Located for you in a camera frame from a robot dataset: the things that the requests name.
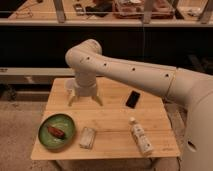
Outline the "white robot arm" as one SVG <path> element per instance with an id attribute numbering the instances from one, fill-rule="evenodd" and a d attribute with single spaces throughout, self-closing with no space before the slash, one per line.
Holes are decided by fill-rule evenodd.
<path id="1" fill-rule="evenodd" d="M 68 50 L 79 92 L 93 87 L 97 75 L 166 98 L 187 109 L 181 171 L 213 171 L 213 76 L 187 69 L 113 59 L 88 39 Z"/>

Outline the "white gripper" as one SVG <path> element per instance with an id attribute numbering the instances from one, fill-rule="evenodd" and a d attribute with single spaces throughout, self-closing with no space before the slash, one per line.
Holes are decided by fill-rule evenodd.
<path id="1" fill-rule="evenodd" d="M 73 87 L 73 95 L 70 96 L 68 100 L 68 106 L 72 106 L 72 104 L 76 101 L 76 97 L 93 97 L 94 100 L 100 105 L 103 106 L 103 102 L 101 98 L 97 95 L 97 85 L 94 84 L 92 86 L 80 86 L 77 83 L 74 84 Z"/>

